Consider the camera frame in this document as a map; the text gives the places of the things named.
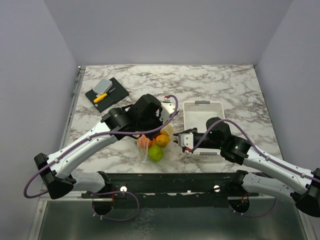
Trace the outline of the green pear toy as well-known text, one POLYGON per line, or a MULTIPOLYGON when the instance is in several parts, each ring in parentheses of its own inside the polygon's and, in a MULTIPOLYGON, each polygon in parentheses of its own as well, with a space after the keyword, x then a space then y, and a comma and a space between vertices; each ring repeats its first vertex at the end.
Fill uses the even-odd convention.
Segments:
POLYGON ((153 145, 148 149, 148 157, 153 162, 159 162, 163 158, 163 149, 158 145, 153 145))

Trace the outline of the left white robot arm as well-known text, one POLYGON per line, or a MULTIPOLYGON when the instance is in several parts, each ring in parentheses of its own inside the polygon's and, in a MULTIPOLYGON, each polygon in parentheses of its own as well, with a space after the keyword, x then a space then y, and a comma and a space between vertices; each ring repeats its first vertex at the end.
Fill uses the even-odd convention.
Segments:
POLYGON ((74 190, 80 181, 72 172, 98 151, 121 140, 127 133, 139 135, 160 127, 162 110, 156 97, 144 94, 134 104, 110 109, 85 135, 62 150, 36 155, 34 162, 50 197, 59 199, 74 190))

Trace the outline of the clear zip top bag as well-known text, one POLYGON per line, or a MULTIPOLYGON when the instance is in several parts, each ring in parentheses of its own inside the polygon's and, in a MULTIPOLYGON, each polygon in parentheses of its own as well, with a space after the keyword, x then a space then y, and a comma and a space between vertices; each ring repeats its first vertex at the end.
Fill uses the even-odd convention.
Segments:
POLYGON ((145 135, 137 135, 137 149, 141 163, 154 164, 165 168, 173 157, 174 126, 169 123, 152 140, 145 135))

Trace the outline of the orange fruit toy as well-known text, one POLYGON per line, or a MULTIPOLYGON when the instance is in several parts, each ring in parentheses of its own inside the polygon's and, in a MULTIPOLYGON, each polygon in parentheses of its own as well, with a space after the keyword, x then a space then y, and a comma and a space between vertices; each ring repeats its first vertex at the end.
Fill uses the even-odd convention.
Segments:
POLYGON ((150 140, 145 135, 139 136, 137 139, 137 146, 143 149, 149 149, 153 145, 153 140, 150 140))

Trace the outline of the yellow lemon toy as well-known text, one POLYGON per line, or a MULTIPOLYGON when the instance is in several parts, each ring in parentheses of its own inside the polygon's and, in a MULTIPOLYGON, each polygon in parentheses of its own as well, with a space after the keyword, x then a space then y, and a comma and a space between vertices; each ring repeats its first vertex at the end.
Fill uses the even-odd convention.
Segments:
POLYGON ((161 135, 172 136, 173 135, 173 127, 168 124, 160 130, 161 135))

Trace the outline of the yellow orange mango toy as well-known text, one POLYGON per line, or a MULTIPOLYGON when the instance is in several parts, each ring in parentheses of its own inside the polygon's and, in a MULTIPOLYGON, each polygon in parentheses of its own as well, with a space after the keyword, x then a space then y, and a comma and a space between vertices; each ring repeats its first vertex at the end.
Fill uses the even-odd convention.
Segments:
POLYGON ((161 147, 161 148, 165 148, 168 143, 171 141, 170 137, 167 135, 159 135, 156 139, 155 139, 155 143, 157 146, 161 147))

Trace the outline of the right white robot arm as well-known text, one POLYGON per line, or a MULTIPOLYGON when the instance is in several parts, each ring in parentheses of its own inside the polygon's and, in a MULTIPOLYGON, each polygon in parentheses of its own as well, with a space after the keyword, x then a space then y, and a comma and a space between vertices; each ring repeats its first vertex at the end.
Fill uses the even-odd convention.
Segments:
POLYGON ((261 193, 293 200, 301 212, 320 216, 320 170, 310 170, 279 159, 256 146, 245 131, 230 119, 212 117, 206 122, 206 132, 190 128, 174 134, 183 150, 193 154, 197 149, 215 149, 231 163, 246 166, 264 174, 239 171, 239 177, 230 182, 229 189, 240 196, 244 192, 261 193))

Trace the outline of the red apple toy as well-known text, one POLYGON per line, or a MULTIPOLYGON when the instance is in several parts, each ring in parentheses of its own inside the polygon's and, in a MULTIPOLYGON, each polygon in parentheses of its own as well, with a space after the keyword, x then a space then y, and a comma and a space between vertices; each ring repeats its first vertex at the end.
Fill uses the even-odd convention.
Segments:
POLYGON ((157 134, 155 134, 152 138, 153 139, 156 139, 158 136, 160 136, 161 134, 160 133, 157 133, 157 134))

